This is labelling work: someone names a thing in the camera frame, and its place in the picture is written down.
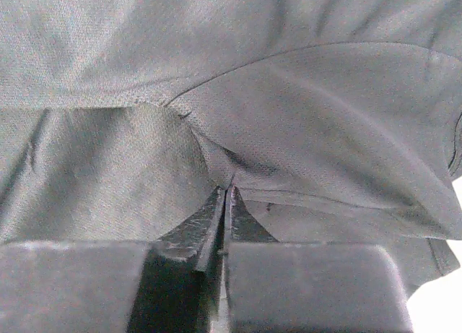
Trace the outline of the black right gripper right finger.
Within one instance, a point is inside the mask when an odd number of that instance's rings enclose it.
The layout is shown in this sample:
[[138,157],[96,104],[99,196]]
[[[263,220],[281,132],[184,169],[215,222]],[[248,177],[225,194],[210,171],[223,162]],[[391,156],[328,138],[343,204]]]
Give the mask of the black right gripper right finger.
[[282,243],[227,191],[225,288],[231,332],[411,332],[406,291],[386,250]]

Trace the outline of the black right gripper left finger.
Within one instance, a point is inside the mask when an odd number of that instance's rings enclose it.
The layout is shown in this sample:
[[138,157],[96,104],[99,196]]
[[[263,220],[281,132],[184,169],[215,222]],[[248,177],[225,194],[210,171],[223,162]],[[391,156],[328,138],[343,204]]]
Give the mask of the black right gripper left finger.
[[3,332],[207,332],[221,189],[161,238],[1,246]]

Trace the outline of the black t-shirt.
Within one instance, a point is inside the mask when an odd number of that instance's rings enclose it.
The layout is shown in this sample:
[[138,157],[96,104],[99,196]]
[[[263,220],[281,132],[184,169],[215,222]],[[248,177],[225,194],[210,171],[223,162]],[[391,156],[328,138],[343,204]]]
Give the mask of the black t-shirt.
[[281,241],[459,268],[461,0],[1,0],[1,240],[154,240],[235,186]]

